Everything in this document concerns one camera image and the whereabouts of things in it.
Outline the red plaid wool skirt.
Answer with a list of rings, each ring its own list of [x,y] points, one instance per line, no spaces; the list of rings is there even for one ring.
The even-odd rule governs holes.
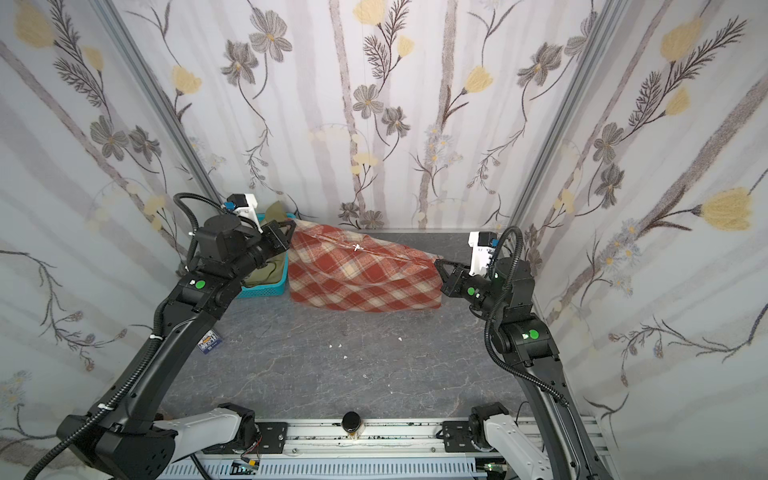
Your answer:
[[[288,251],[293,301],[365,313],[441,307],[437,255],[329,225],[295,225]]]

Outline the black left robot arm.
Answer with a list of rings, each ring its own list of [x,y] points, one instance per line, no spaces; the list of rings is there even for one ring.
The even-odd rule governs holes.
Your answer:
[[[173,202],[192,227],[185,275],[156,308],[147,340],[116,383],[85,414],[62,421],[59,443],[27,478],[37,478],[67,450],[115,479],[155,479],[170,463],[197,452],[180,428],[156,425],[160,403],[244,280],[289,250],[296,223],[288,218],[260,224],[244,194],[216,203],[182,192]]]

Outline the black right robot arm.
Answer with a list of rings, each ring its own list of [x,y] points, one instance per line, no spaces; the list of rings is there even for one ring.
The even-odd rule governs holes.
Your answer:
[[[471,448],[502,458],[510,479],[609,479],[574,405],[560,351],[549,327],[533,310],[535,280],[523,260],[523,233],[470,233],[469,264],[438,260],[442,293],[461,298],[483,322],[491,361],[516,378],[542,444],[536,446],[501,403],[473,408],[464,435],[442,429],[445,447]]]

